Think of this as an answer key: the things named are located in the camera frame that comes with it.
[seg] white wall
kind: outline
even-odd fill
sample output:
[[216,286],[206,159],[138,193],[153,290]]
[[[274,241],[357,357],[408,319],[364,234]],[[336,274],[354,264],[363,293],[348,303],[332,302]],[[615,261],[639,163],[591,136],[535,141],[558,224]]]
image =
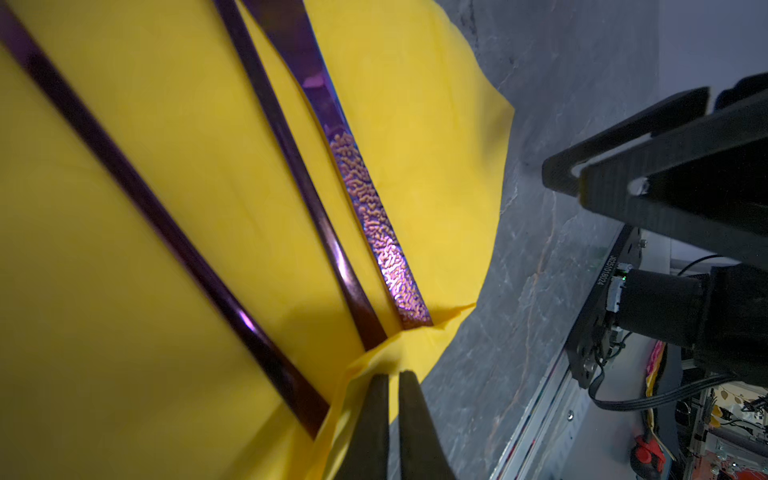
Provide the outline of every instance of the white wall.
[[[768,0],[660,0],[659,92],[662,98],[709,86],[710,107],[741,78],[768,71]],[[711,254],[672,240],[673,266]],[[711,260],[701,265],[735,263]]]

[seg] red object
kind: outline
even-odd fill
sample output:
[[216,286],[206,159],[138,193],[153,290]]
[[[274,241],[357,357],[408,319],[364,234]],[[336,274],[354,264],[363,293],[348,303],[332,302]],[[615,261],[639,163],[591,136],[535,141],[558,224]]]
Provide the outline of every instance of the red object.
[[634,440],[637,442],[637,448],[634,450],[634,456],[640,463],[651,464],[654,457],[657,459],[656,470],[661,473],[664,470],[664,463],[667,461],[667,457],[664,456],[664,452],[661,451],[661,447],[656,439],[651,438],[648,443],[645,442],[642,435],[639,435]]
[[737,480],[765,480],[766,474],[755,470],[742,470],[736,473]]

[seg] yellow cloth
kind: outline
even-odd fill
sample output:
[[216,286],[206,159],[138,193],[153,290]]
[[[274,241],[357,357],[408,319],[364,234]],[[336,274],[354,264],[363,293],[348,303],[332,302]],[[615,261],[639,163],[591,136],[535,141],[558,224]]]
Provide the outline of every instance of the yellow cloth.
[[510,105],[428,0],[307,0],[438,324],[398,333],[313,117],[245,15],[333,225],[392,337],[363,355],[212,2],[9,4],[332,408],[313,442],[187,272],[0,48],[2,476],[331,475],[370,375],[413,369],[423,379],[472,310],[495,239]]

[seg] grey countertop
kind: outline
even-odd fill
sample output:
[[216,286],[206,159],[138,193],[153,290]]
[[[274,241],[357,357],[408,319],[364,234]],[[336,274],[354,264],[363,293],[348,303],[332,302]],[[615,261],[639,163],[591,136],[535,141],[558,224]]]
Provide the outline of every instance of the grey countertop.
[[[515,107],[477,310],[422,389],[451,467],[490,478],[562,349],[619,223],[541,185],[541,163],[658,100],[658,0],[438,0]],[[390,478],[400,478],[392,426]]]

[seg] purple rod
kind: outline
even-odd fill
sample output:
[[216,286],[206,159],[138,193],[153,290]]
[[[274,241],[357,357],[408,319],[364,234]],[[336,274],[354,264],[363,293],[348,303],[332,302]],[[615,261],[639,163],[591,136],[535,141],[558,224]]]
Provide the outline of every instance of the purple rod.
[[248,34],[243,17],[240,16],[234,0],[214,0],[214,4],[219,10],[224,26],[227,27],[235,50],[240,56],[240,61],[245,67],[250,84],[259,98],[264,115],[270,122],[272,132],[277,138],[280,150],[283,151],[283,156],[286,158],[288,168],[296,181],[301,197],[304,199],[306,209],[310,211],[312,222],[315,223],[315,229],[320,235],[323,248],[325,248],[333,272],[336,274],[336,281],[344,294],[362,345],[366,350],[374,349],[386,340],[386,333],[379,323],[376,311],[368,301],[366,292],[357,280],[355,270],[352,269],[352,264],[344,253],[326,209],[323,208],[323,202],[317,195],[315,185],[312,183],[310,173],[306,170],[304,160],[301,158],[299,148],[290,132],[283,110],[280,109],[280,103],[272,89],[270,79],[266,76],[259,53]]
[[243,3],[283,57],[312,105],[403,328],[432,325],[406,255],[344,117],[302,0],[243,0]]
[[299,422],[315,437],[328,412],[328,403],[272,343],[211,269],[5,2],[0,2],[0,39],[176,254],[251,352]]

